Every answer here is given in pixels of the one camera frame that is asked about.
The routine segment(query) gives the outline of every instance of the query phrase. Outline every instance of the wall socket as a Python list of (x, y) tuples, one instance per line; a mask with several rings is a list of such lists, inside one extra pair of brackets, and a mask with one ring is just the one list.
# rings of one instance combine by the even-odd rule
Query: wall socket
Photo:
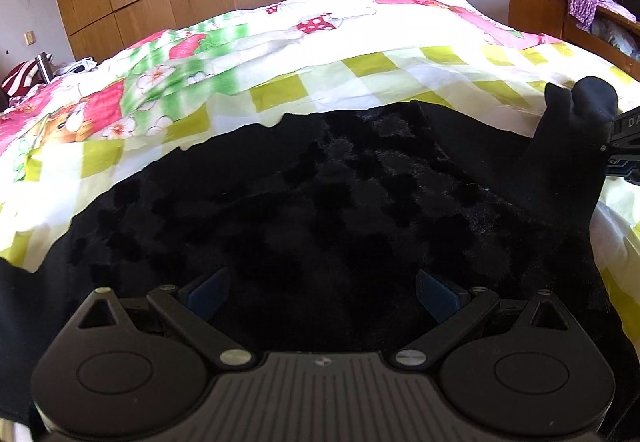
[(27, 43), (27, 45), (33, 45), (36, 43), (36, 35), (33, 31), (29, 31), (29, 32), (25, 32), (24, 33), (24, 41)]

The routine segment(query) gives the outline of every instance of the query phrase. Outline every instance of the triangular cutout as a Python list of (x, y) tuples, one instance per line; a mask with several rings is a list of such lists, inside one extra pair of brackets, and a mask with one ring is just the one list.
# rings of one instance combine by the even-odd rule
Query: triangular cutout
[(109, 302), (105, 299), (99, 299), (82, 318), (79, 328), (110, 327), (114, 324), (116, 324), (116, 319), (111, 313)]
[(556, 310), (556, 307), (547, 301), (543, 301), (538, 306), (538, 310), (536, 310), (531, 321), (531, 326), (553, 330), (568, 330), (569, 328), (558, 313), (558, 310)]

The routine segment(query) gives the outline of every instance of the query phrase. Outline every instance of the metal screw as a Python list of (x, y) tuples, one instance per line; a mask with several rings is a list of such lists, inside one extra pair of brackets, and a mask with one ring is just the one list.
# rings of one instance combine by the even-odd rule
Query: metal screw
[(251, 361), (252, 358), (251, 353), (242, 350), (242, 348), (233, 348), (220, 354), (220, 361), (227, 366), (242, 366)]
[(427, 360), (427, 355), (420, 350), (400, 350), (396, 354), (396, 362), (402, 366), (420, 366)]
[(333, 361), (328, 357), (321, 357), (320, 359), (316, 359), (314, 361), (314, 363), (317, 364), (318, 366), (329, 366), (329, 364), (331, 364), (332, 362)]

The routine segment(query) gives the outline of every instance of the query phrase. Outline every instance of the white flower print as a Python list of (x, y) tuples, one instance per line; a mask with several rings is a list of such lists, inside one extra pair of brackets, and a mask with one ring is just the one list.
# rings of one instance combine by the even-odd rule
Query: white flower print
[(162, 81), (167, 79), (174, 70), (175, 67), (169, 65), (155, 66), (153, 67), (153, 69), (146, 71), (145, 74), (138, 78), (136, 86), (140, 90), (140, 93), (146, 94), (153, 87), (159, 85)]
[(106, 127), (102, 131), (105, 139), (114, 141), (116, 139), (128, 139), (133, 135), (136, 129), (136, 122), (132, 117), (123, 117), (120, 121), (116, 121), (113, 125)]
[(173, 124), (174, 122), (171, 120), (171, 118), (168, 115), (163, 115), (162, 117), (160, 117), (160, 119), (158, 119), (158, 121), (156, 121), (155, 126), (152, 126), (146, 131), (146, 135), (147, 137), (156, 135), (156, 133), (160, 133), (163, 130), (166, 130), (168, 127), (170, 127)]
[(140, 105), (138, 110), (140, 112), (146, 112), (147, 110), (151, 110), (153, 107), (156, 106), (157, 102), (158, 102), (157, 99), (154, 99), (153, 101), (147, 101), (147, 102), (143, 103), (142, 105)]
[(200, 72), (196, 72), (196, 74), (194, 74), (190, 78), (187, 78), (187, 85), (193, 85), (194, 83), (198, 83), (203, 79), (205, 79), (206, 77), (207, 77), (206, 74), (204, 74), (202, 70)]

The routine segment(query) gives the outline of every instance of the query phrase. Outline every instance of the purple cloth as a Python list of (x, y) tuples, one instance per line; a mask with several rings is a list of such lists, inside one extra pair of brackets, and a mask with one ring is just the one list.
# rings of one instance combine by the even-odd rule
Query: purple cloth
[(632, 22), (636, 21), (635, 16), (613, 0), (569, 0), (569, 14), (578, 20), (576, 24), (578, 29), (582, 29), (583, 31), (589, 30), (593, 19), (596, 17), (597, 7), (606, 8), (609, 11), (624, 16)]

